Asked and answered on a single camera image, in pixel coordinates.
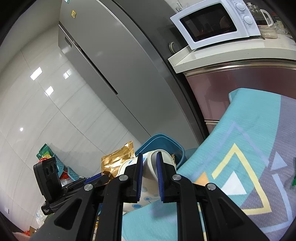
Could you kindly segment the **grey refrigerator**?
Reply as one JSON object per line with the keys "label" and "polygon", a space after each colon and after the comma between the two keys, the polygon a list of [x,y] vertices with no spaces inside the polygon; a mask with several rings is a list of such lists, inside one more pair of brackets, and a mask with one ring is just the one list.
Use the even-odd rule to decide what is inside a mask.
{"label": "grey refrigerator", "polygon": [[169,58],[186,46],[166,1],[62,1],[58,45],[140,142],[164,133],[185,149],[206,138],[201,112]]}

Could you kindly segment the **patterned teal tablecloth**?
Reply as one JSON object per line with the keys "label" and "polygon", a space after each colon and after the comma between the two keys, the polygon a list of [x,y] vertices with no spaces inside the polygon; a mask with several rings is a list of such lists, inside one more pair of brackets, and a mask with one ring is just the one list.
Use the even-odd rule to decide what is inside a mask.
{"label": "patterned teal tablecloth", "polygon": [[254,89],[229,93],[230,105],[210,136],[178,169],[214,183],[270,240],[295,240],[295,100]]}

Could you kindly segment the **kitchen counter with cabinets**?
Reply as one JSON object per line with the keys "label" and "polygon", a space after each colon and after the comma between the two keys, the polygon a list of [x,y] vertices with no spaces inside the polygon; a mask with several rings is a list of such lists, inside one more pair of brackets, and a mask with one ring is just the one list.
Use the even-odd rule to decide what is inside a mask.
{"label": "kitchen counter with cabinets", "polygon": [[198,142],[212,132],[228,108],[229,92],[238,88],[295,98],[295,40],[254,38],[191,50],[168,59],[190,111],[186,117]]}

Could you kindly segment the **blue trash bin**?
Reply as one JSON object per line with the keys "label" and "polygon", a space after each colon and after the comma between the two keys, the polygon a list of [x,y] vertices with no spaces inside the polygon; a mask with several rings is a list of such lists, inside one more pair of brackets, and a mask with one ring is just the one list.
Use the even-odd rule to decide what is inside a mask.
{"label": "blue trash bin", "polygon": [[182,164],[187,161],[185,156],[185,149],[173,138],[163,134],[158,133],[150,137],[144,144],[142,144],[136,151],[135,156],[137,157],[139,153],[147,153],[154,151],[156,149],[162,149],[167,151],[170,155],[175,155],[176,168],[180,168]]}

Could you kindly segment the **dotted paper cup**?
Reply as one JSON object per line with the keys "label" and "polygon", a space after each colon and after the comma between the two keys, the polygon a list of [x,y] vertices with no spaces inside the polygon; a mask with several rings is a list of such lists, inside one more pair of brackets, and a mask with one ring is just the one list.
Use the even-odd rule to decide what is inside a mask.
{"label": "dotted paper cup", "polygon": [[143,153],[143,177],[140,199],[137,203],[124,203],[123,213],[140,209],[160,199],[157,175],[158,152],[161,152],[164,163],[171,164],[176,168],[176,164],[172,156],[163,149]]}

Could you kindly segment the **white microwave oven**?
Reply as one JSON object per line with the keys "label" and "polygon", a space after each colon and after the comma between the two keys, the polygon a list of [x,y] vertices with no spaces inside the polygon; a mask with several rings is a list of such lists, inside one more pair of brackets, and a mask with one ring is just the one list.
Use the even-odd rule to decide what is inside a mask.
{"label": "white microwave oven", "polygon": [[192,50],[261,35],[244,1],[201,1],[170,19]]}

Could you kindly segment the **glass kettle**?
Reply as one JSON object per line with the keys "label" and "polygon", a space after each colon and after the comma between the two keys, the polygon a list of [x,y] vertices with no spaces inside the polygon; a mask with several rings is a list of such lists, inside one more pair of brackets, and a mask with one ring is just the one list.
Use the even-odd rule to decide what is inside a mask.
{"label": "glass kettle", "polygon": [[255,4],[248,2],[246,5],[255,19],[261,36],[264,39],[277,39],[278,34],[271,15],[266,10],[260,9],[259,6]]}

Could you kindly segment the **green clear candy wrapper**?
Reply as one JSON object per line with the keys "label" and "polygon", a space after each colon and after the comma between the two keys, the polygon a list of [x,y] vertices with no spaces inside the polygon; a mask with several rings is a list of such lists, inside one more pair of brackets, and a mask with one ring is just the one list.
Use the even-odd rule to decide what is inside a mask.
{"label": "green clear candy wrapper", "polygon": [[287,183],[289,185],[289,189],[293,189],[295,187],[295,157],[293,158],[293,161],[292,161],[292,173]]}

